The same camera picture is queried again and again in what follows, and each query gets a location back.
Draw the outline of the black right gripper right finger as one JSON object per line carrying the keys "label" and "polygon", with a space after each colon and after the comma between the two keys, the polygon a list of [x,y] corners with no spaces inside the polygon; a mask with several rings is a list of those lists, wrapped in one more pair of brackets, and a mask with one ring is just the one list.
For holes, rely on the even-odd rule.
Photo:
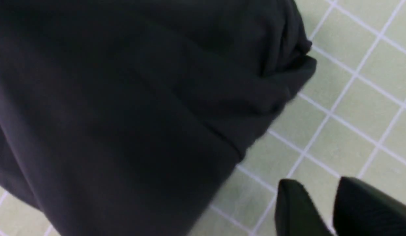
{"label": "black right gripper right finger", "polygon": [[353,177],[342,177],[334,203],[338,236],[406,236],[406,205]]}

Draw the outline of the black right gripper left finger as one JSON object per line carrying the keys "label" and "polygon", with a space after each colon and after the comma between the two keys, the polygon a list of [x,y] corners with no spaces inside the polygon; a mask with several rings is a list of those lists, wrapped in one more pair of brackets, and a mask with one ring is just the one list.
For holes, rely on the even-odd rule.
{"label": "black right gripper left finger", "polygon": [[277,236],[332,236],[305,187],[284,178],[278,183],[275,205]]}

